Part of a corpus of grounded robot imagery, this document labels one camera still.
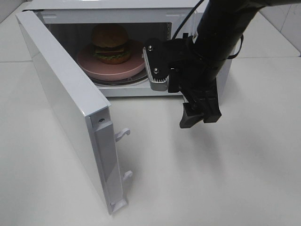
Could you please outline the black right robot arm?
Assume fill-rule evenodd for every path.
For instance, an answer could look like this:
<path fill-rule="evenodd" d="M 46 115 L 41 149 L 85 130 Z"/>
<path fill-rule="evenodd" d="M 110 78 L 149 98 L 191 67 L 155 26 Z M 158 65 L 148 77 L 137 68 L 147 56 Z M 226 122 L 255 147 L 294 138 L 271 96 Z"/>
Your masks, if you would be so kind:
<path fill-rule="evenodd" d="M 194 35 L 145 42 L 143 55 L 151 88 L 181 92 L 186 98 L 182 129 L 219 120 L 218 72 L 235 57 L 232 50 L 243 42 L 244 31 L 260 9 L 288 4 L 288 0 L 211 0 Z"/>

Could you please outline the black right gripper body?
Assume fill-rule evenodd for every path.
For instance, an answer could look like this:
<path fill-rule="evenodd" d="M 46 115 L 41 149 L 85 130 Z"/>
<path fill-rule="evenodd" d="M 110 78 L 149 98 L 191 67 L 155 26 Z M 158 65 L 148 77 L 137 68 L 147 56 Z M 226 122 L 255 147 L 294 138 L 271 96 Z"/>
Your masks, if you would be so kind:
<path fill-rule="evenodd" d="M 193 36 L 175 39 L 177 50 L 174 54 L 174 81 L 178 89 L 199 91 L 217 84 L 218 93 L 224 91 L 226 83 L 226 60 L 213 61 L 197 52 Z"/>

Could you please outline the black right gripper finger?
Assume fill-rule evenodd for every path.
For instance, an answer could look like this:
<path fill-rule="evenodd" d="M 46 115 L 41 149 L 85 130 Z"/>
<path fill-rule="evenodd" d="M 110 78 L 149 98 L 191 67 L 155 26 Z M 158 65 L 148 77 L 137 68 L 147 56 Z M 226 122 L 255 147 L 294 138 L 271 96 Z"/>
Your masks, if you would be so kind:
<path fill-rule="evenodd" d="M 168 92 L 181 92 L 186 102 L 183 103 L 183 115 L 179 126 L 188 129 L 200 121 L 215 123 L 221 117 L 218 101 L 217 81 L 193 88 L 184 78 L 180 69 L 171 68 L 168 78 Z"/>
<path fill-rule="evenodd" d="M 189 44 L 192 37 L 161 41 L 146 40 L 143 47 L 145 68 L 154 91 L 180 91 L 195 71 L 195 57 Z"/>

